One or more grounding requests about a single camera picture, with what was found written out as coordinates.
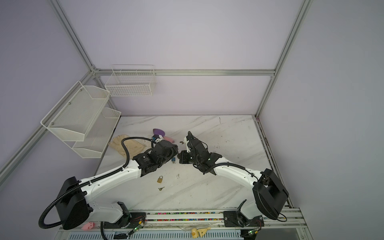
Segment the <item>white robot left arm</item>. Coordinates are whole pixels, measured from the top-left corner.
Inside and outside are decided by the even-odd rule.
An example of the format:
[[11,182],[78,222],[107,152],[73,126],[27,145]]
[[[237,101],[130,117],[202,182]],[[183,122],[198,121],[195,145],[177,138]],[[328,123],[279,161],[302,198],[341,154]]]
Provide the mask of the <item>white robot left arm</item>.
[[178,154],[178,146],[160,140],[144,153],[130,158],[121,166],[90,178],[64,181],[57,198],[39,218],[39,227],[50,229],[62,226],[74,229],[85,222],[116,223],[127,221],[130,213],[123,202],[102,203],[98,197],[127,181],[155,172]]

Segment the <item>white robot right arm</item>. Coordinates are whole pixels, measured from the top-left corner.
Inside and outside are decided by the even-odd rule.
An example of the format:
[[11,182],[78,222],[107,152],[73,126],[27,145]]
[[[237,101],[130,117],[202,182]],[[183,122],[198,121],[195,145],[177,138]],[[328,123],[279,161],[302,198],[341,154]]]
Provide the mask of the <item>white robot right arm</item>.
[[178,155],[180,164],[190,164],[204,175],[224,177],[252,190],[254,200],[244,200],[237,209],[240,226],[246,226],[261,216],[278,222],[287,221],[281,211],[289,192],[273,170],[252,170],[235,164],[220,154],[210,152],[208,145],[190,131],[184,141],[186,149]]

